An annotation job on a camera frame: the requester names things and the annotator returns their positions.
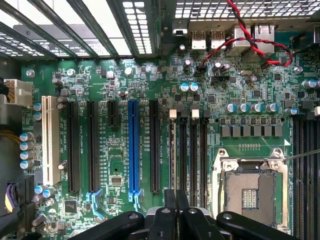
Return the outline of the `white expansion slot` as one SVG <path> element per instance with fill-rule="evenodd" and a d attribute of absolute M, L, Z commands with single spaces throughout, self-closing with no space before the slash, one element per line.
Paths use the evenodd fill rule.
<path fill-rule="evenodd" d="M 42 173 L 43 184 L 53 186 L 60 182 L 60 114 L 57 97 L 42 96 Z"/>

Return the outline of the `CPU socket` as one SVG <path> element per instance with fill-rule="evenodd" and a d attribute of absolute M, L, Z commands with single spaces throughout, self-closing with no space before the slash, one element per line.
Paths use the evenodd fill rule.
<path fill-rule="evenodd" d="M 217 150 L 211 171 L 211 215 L 218 213 L 221 170 L 224 182 L 221 212 L 230 211 L 289 234 L 289 168 L 283 150 L 274 147 L 268 156 L 231 156 Z"/>

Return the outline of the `white power connector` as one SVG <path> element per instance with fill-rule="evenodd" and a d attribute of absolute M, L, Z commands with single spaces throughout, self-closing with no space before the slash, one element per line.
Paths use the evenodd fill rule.
<path fill-rule="evenodd" d="M 18 79 L 0 80 L 0 97 L 5 105 L 31 108 L 33 106 L 33 85 Z"/>

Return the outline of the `long black expansion slot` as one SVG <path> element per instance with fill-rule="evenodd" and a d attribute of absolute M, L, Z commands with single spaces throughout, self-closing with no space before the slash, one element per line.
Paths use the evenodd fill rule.
<path fill-rule="evenodd" d="M 160 119 L 158 100 L 149 101 L 150 191 L 160 191 Z"/>
<path fill-rule="evenodd" d="M 80 190 L 80 127 L 79 105 L 76 101 L 67 103 L 66 130 L 68 191 L 78 193 Z"/>
<path fill-rule="evenodd" d="M 86 110 L 88 193 L 93 215 L 102 220 L 103 216 L 98 212 L 97 201 L 102 192 L 100 189 L 99 104 L 96 101 L 87 101 Z"/>

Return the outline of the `silver network port block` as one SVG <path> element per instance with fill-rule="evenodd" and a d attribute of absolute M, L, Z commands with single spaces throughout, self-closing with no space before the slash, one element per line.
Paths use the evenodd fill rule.
<path fill-rule="evenodd" d="M 268 40 L 273 42 L 275 40 L 275 25 L 274 24 L 256 24 L 253 29 L 253 38 Z M 270 56 L 275 52 L 275 47 L 270 43 L 257 42 L 259 50 Z"/>

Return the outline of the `short black expansion slot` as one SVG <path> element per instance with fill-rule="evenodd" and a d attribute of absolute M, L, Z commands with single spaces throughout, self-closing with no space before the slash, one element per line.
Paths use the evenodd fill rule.
<path fill-rule="evenodd" d="M 119 120 L 119 103 L 115 100 L 107 102 L 107 124 L 111 128 L 118 128 L 120 125 Z"/>

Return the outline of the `grey metal PC case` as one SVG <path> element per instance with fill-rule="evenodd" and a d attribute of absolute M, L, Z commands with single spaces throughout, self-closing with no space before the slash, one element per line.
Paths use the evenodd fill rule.
<path fill-rule="evenodd" d="M 22 80 L 29 61 L 156 59 L 171 37 L 240 27 L 258 49 L 257 24 L 302 31 L 320 23 L 320 0 L 0 0 L 0 80 Z M 45 240 L 35 184 L 21 166 L 23 110 L 0 96 L 0 240 Z M 176 192 L 175 240 L 182 240 Z"/>

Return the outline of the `green motherboard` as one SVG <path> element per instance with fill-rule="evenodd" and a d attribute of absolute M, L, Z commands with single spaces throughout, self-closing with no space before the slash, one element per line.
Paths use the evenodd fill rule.
<path fill-rule="evenodd" d="M 200 122 L 210 110 L 207 125 L 207 207 L 211 214 L 211 173 L 219 148 L 230 156 L 268 156 L 279 147 L 288 166 L 289 235 L 294 236 L 293 159 L 299 160 L 299 227 L 304 235 L 303 157 L 309 156 L 309 226 L 315 238 L 314 148 L 315 107 L 320 106 L 320 23 L 301 31 L 274 30 L 274 53 L 280 62 L 267 66 L 250 48 L 232 56 L 234 28 L 225 31 L 225 42 L 192 50 L 189 36 L 171 37 L 163 56 L 101 60 L 35 60 L 21 65 L 21 78 L 33 85 L 33 106 L 22 112 L 21 166 L 33 177 L 35 212 L 41 216 L 39 231 L 44 240 L 69 238 L 127 211 L 147 215 L 165 203 L 165 190 L 180 189 L 179 118 L 188 112 L 186 127 L 186 197 L 190 200 L 190 118 L 199 109 L 197 125 L 197 208 L 200 207 Z M 42 96 L 57 97 L 59 110 L 60 182 L 43 183 Z M 119 127 L 109 127 L 108 101 L 117 101 Z M 139 104 L 139 198 L 129 202 L 128 101 Z M 149 102 L 158 100 L 160 137 L 160 189 L 151 192 Z M 100 189 L 93 215 L 88 193 L 87 101 L 98 103 Z M 80 190 L 68 191 L 67 104 L 78 103 Z M 169 174 L 169 111 L 175 110 L 173 150 L 174 187 Z M 299 120 L 299 154 L 293 154 L 293 117 Z M 309 151 L 303 150 L 303 122 L 310 121 Z"/>

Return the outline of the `blue expansion slot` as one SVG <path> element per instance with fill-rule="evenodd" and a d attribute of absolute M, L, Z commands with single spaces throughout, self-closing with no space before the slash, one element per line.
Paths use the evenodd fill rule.
<path fill-rule="evenodd" d="M 128 163 L 129 163 L 129 202 L 138 204 L 140 195 L 140 120 L 139 102 L 135 99 L 128 101 Z"/>

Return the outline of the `silver USB port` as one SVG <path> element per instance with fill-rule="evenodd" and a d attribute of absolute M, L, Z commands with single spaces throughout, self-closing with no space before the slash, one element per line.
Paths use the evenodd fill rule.
<path fill-rule="evenodd" d="M 191 33 L 191 49 L 204 51 L 206 49 L 207 35 L 205 31 L 193 31 Z"/>
<path fill-rule="evenodd" d="M 211 48 L 216 50 L 226 41 L 226 34 L 224 30 L 212 30 L 211 31 Z"/>

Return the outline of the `black RAM slot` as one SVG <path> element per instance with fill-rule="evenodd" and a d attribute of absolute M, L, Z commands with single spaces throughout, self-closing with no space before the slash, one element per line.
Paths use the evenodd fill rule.
<path fill-rule="evenodd" d="M 298 117 L 292 118 L 292 133 L 293 133 L 293 146 L 292 151 L 294 155 L 300 153 L 300 130 Z M 295 237 L 300 238 L 300 164 L 297 158 L 292 160 L 293 166 L 293 234 Z"/>
<path fill-rule="evenodd" d="M 320 106 L 314 109 L 313 122 L 314 149 L 320 150 Z M 314 240 L 320 240 L 320 152 L 313 156 L 313 187 L 314 187 Z"/>
<path fill-rule="evenodd" d="M 187 121 L 188 111 L 181 109 L 179 117 L 179 187 L 187 190 Z"/>
<path fill-rule="evenodd" d="M 200 120 L 200 207 L 207 208 L 208 202 L 208 123 L 210 110 L 204 109 Z"/>
<path fill-rule="evenodd" d="M 198 176 L 198 123 L 200 118 L 199 109 L 191 109 L 189 121 L 189 138 L 190 138 L 190 205 L 197 205 L 197 176 Z"/>
<path fill-rule="evenodd" d="M 174 121 L 176 119 L 176 110 L 169 110 L 169 188 L 174 188 Z"/>
<path fill-rule="evenodd" d="M 310 150 L 310 120 L 303 122 L 303 152 Z M 303 157 L 303 240 L 309 240 L 310 230 L 310 157 Z"/>

